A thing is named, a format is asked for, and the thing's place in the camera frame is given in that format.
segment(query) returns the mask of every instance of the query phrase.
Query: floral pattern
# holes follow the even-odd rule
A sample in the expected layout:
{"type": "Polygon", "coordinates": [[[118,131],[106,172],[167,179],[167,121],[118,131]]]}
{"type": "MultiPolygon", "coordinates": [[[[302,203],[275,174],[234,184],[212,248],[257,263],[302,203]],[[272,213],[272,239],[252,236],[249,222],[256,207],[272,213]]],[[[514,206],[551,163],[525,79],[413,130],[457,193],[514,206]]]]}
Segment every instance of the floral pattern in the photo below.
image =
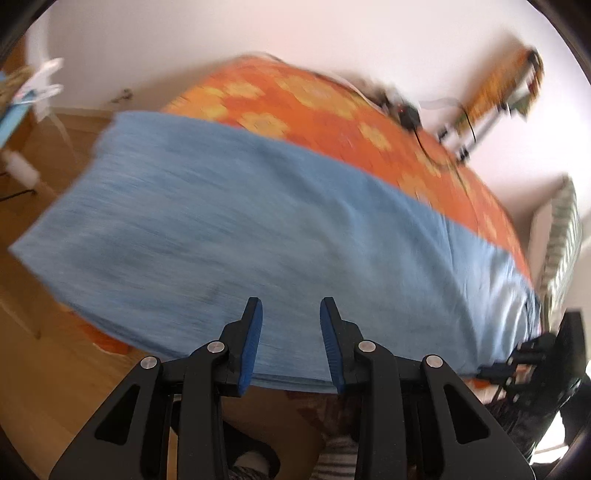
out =
{"type": "Polygon", "coordinates": [[[440,205],[437,196],[421,177],[403,173],[398,186],[409,197],[416,198],[419,202],[423,202],[431,208],[439,209],[440,205]]]}
{"type": "Polygon", "coordinates": [[[358,107],[360,107],[360,108],[371,108],[371,109],[374,108],[368,102],[366,102],[363,97],[361,97],[360,95],[358,95],[355,92],[351,92],[349,98],[351,98],[351,100],[353,101],[353,103],[355,105],[357,105],[358,107]]]}
{"type": "Polygon", "coordinates": [[[451,178],[457,189],[464,190],[468,198],[472,198],[472,187],[470,185],[470,180],[466,178],[461,170],[454,170],[451,178]]]}
{"type": "Polygon", "coordinates": [[[242,115],[238,123],[248,131],[263,137],[283,138],[289,126],[270,113],[247,112],[242,115]]]}
{"type": "Polygon", "coordinates": [[[425,167],[425,170],[428,171],[434,177],[441,177],[441,170],[437,165],[434,165],[431,160],[427,158],[427,156],[423,153],[423,151],[416,151],[415,155],[417,157],[417,161],[425,167]]]}
{"type": "Polygon", "coordinates": [[[221,120],[228,114],[223,104],[226,94],[211,87],[199,87],[174,101],[173,108],[185,108],[193,118],[202,120],[221,120]]]}
{"type": "Polygon", "coordinates": [[[359,124],[359,131],[361,134],[374,144],[374,147],[381,151],[392,150],[392,145],[385,137],[385,135],[379,130],[379,128],[370,127],[368,124],[361,122],[359,124]]]}
{"type": "Polygon", "coordinates": [[[485,215],[484,222],[485,222],[486,228],[488,229],[488,232],[491,235],[491,237],[496,238],[496,228],[495,228],[494,223],[492,223],[491,217],[489,217],[488,215],[485,215]]]}
{"type": "Polygon", "coordinates": [[[227,83],[225,90],[230,96],[250,99],[259,98],[261,95],[265,94],[265,92],[263,92],[259,87],[248,82],[227,83]]]}
{"type": "Polygon", "coordinates": [[[353,113],[357,110],[353,100],[320,79],[308,80],[291,75],[278,79],[277,85],[292,93],[302,105],[314,110],[326,110],[347,119],[353,119],[353,113]]]}

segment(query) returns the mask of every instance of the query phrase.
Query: white wall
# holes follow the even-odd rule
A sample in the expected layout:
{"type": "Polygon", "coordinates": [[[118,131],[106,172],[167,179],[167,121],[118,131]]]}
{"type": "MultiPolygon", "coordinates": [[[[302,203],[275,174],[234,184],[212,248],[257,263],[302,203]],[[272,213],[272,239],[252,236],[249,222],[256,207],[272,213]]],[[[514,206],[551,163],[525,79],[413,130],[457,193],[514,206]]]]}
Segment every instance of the white wall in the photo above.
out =
{"type": "Polygon", "coordinates": [[[573,282],[564,299],[565,309],[580,309],[585,323],[587,359],[591,359],[591,215],[583,220],[583,248],[575,265],[573,282]]]}
{"type": "Polygon", "coordinates": [[[467,100],[519,38],[544,60],[542,96],[527,123],[495,128],[472,167],[525,229],[562,172],[574,178],[581,211],[591,209],[591,87],[526,0],[59,0],[52,13],[50,53],[66,58],[56,76],[66,91],[53,105],[70,108],[105,108],[131,87],[133,108],[157,109],[251,50],[363,73],[412,99],[467,100]]]}
{"type": "MultiPolygon", "coordinates": [[[[52,7],[49,7],[41,17],[27,30],[26,45],[27,45],[27,63],[32,65],[36,70],[43,65],[51,57],[49,56],[48,36],[49,23],[51,17],[52,7]]],[[[46,82],[41,82],[39,87],[46,87],[50,84],[49,79],[46,82]]],[[[33,105],[35,117],[37,121],[41,121],[49,112],[49,100],[39,100],[33,105]]]]}

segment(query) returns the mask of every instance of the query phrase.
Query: black cable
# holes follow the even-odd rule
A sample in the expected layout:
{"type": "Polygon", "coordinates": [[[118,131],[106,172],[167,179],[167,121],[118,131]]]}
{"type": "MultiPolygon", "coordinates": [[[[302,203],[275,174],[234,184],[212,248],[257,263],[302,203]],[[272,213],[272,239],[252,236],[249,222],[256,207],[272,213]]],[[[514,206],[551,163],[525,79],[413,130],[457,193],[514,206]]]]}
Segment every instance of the black cable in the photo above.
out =
{"type": "Polygon", "coordinates": [[[458,105],[458,107],[460,107],[462,109],[462,112],[464,112],[464,115],[466,115],[466,120],[468,120],[468,125],[470,125],[470,130],[472,132],[472,136],[474,137],[474,143],[476,143],[477,142],[477,140],[476,140],[476,134],[474,133],[474,127],[472,126],[472,122],[470,122],[470,115],[468,115],[468,111],[462,105],[461,102],[458,102],[457,105],[458,105]]]}
{"type": "Polygon", "coordinates": [[[466,107],[464,106],[464,104],[461,103],[461,101],[458,100],[457,98],[448,97],[448,98],[442,98],[440,100],[419,102],[418,104],[421,106],[421,108],[424,108],[425,110],[440,110],[442,108],[449,107],[449,106],[457,106],[459,109],[462,110],[462,112],[464,112],[464,115],[466,115],[466,120],[468,121],[468,125],[470,126],[470,131],[472,132],[472,137],[474,138],[474,143],[477,142],[476,134],[474,133],[474,127],[472,126],[472,122],[470,121],[470,116],[468,115],[468,110],[466,110],[466,107]],[[438,106],[438,107],[425,106],[426,103],[434,104],[437,102],[447,102],[447,105],[438,106]]]}
{"type": "Polygon", "coordinates": [[[453,163],[448,163],[445,165],[440,164],[439,162],[436,162],[435,160],[433,160],[430,155],[427,153],[427,150],[425,150],[425,147],[423,147],[423,143],[421,142],[421,139],[418,136],[418,130],[415,129],[414,131],[414,136],[417,137],[417,142],[419,144],[419,146],[421,147],[421,150],[423,151],[423,153],[425,154],[425,157],[427,157],[427,160],[435,167],[437,167],[440,170],[445,170],[445,171],[449,171],[449,170],[453,170],[455,165],[453,163]]]}
{"type": "Polygon", "coordinates": [[[499,385],[499,388],[496,389],[495,396],[492,397],[491,403],[496,402],[499,399],[499,395],[503,391],[503,385],[499,385]]]}

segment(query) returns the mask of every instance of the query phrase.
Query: sock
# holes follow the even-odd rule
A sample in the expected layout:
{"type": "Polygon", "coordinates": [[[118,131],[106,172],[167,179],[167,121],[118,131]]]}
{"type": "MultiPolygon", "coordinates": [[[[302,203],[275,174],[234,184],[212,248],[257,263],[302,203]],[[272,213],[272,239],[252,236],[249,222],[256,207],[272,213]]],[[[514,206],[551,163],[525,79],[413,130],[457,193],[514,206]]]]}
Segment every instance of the sock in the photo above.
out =
{"type": "Polygon", "coordinates": [[[269,462],[258,452],[250,451],[243,453],[236,459],[234,466],[252,468],[264,475],[269,475],[269,462]]]}

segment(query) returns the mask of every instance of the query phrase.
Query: cable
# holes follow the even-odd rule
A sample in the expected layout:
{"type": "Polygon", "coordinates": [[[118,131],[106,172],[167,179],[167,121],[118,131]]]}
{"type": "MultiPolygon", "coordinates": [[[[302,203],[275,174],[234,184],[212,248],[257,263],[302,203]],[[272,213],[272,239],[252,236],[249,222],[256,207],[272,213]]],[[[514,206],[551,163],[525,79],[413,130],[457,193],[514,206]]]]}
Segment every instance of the cable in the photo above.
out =
{"type": "Polygon", "coordinates": [[[472,122],[470,121],[470,115],[468,115],[468,110],[466,110],[466,107],[464,106],[463,103],[461,103],[460,100],[458,100],[457,98],[454,97],[445,97],[445,98],[440,98],[438,100],[427,100],[424,102],[419,102],[418,103],[421,108],[424,108],[425,110],[439,110],[441,108],[445,108],[447,106],[455,106],[458,107],[462,110],[462,112],[464,112],[464,115],[466,115],[466,120],[468,121],[468,125],[470,126],[470,131],[472,132],[472,137],[474,138],[474,143],[477,142],[476,140],[476,134],[474,133],[474,127],[472,126],[472,122]],[[442,103],[442,106],[433,106],[436,105],[438,103],[442,103]]]}
{"type": "Polygon", "coordinates": [[[379,113],[381,113],[382,115],[385,116],[389,116],[388,114],[386,114],[382,108],[379,105],[376,105],[375,103],[373,103],[370,99],[368,99],[362,92],[361,90],[359,90],[355,85],[353,85],[350,81],[348,81],[347,79],[332,73],[332,72],[326,72],[326,71],[322,71],[322,70],[314,70],[314,69],[309,69],[307,67],[302,67],[299,65],[295,65],[293,63],[289,63],[286,62],[285,60],[281,60],[279,57],[275,57],[274,55],[271,55],[270,53],[267,52],[261,52],[261,51],[250,51],[250,52],[246,52],[244,54],[241,55],[241,57],[243,56],[253,56],[253,57],[265,57],[271,60],[275,60],[279,63],[282,63],[284,65],[288,65],[290,67],[295,67],[296,69],[299,70],[304,70],[305,72],[309,72],[312,73],[314,75],[318,75],[320,77],[325,78],[326,80],[329,80],[331,82],[337,83],[338,85],[341,85],[342,87],[345,87],[349,90],[352,90],[353,92],[355,92],[357,95],[359,95],[363,100],[365,100],[365,102],[372,108],[374,108],[375,110],[377,110],[379,113]]]}
{"type": "Polygon", "coordinates": [[[433,165],[435,168],[441,170],[441,171],[450,171],[450,170],[455,170],[456,169],[456,164],[455,163],[447,163],[447,164],[441,164],[439,162],[436,162],[435,160],[433,160],[430,155],[427,153],[427,150],[425,150],[425,147],[423,147],[423,143],[421,142],[421,139],[418,136],[418,130],[415,129],[414,131],[414,136],[417,137],[417,142],[419,144],[419,146],[421,147],[421,150],[423,151],[423,153],[425,154],[425,157],[427,157],[427,160],[429,161],[429,163],[431,165],[433,165]]]}
{"type": "Polygon", "coordinates": [[[503,385],[499,385],[499,388],[496,389],[495,396],[492,397],[491,403],[496,402],[499,399],[499,395],[503,391],[503,385]]]}
{"type": "Polygon", "coordinates": [[[462,178],[460,171],[457,169],[458,166],[462,166],[463,164],[461,162],[459,162],[457,159],[455,162],[450,162],[445,165],[442,165],[439,162],[436,162],[435,160],[433,160],[429,156],[429,154],[427,153],[427,150],[425,150],[425,147],[423,146],[423,143],[421,142],[421,139],[418,136],[417,129],[414,129],[414,136],[417,137],[417,142],[418,142],[419,146],[421,147],[421,150],[423,151],[425,157],[427,158],[427,160],[429,161],[429,163],[433,167],[435,167],[439,171],[453,172],[456,175],[457,181],[462,186],[462,190],[464,191],[464,194],[466,195],[466,198],[468,199],[468,202],[470,203],[470,207],[472,208],[472,213],[474,214],[474,220],[476,221],[476,225],[479,225],[480,222],[478,221],[478,213],[476,212],[476,207],[474,207],[474,202],[472,200],[472,197],[470,196],[470,193],[468,192],[468,187],[466,187],[466,184],[464,183],[464,179],[462,178]]]}

